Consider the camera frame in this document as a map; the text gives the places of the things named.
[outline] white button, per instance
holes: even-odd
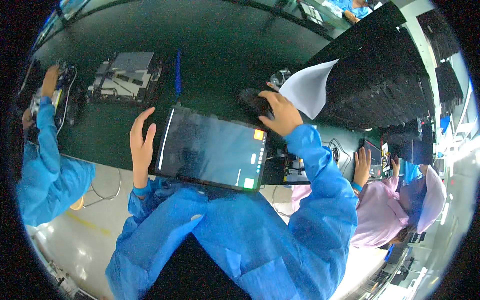
[[[190,218],[190,221],[196,220],[200,218],[202,215],[194,215],[193,217]]]

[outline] person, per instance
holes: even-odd
[[[204,282],[196,288],[183,286],[186,282],[181,276],[165,283],[171,277],[160,273],[171,261],[179,264],[172,273],[201,275],[197,270],[204,267],[205,259],[192,267],[186,267],[185,259],[176,259],[185,247],[183,252],[195,253],[192,259],[206,252],[215,262],[213,269],[226,274],[253,299],[326,300],[334,293],[345,273],[350,238],[357,226],[358,199],[330,149],[322,146],[317,130],[303,124],[293,104],[278,93],[263,91],[259,96],[267,99],[275,116],[274,120],[259,119],[285,138],[290,152],[304,159],[311,195],[302,200],[302,207],[286,225],[260,193],[159,177],[150,180],[147,169],[156,125],[149,126],[144,140],[143,124],[155,108],[147,109],[130,131],[133,190],[128,209],[132,216],[125,221],[105,271],[116,299],[143,298],[157,284],[163,284],[167,293],[175,284],[191,293],[214,285],[211,275],[194,278],[196,283]],[[191,246],[188,237],[192,236],[198,248]],[[224,299],[229,291],[221,290],[216,299]]]
[[[367,0],[328,0],[341,10],[347,19],[356,23],[372,12]]]
[[[16,184],[17,201],[25,224],[38,226],[53,220],[87,192],[95,176],[95,165],[61,156],[58,150],[55,107],[51,98],[59,70],[50,67],[42,84],[36,117],[38,146],[28,141],[34,124],[28,108],[22,116],[24,157],[22,176]]]
[[[386,244],[401,243],[410,233],[423,233],[443,210],[446,187],[430,165],[419,165],[420,175],[408,185],[398,186],[400,164],[392,159],[393,175],[382,181],[367,183],[370,157],[355,153],[355,174],[352,188],[359,197],[358,226],[351,245],[379,248]],[[310,193],[308,185],[295,187],[292,208],[301,207],[301,199]]]

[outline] computer mouse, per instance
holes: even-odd
[[[247,88],[239,95],[240,103],[257,116],[266,116],[270,120],[274,119],[273,110],[268,104],[267,99],[258,96],[259,90]]]

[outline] monitor screen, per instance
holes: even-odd
[[[160,142],[158,174],[236,190],[257,191],[266,132],[185,108],[173,108]]]

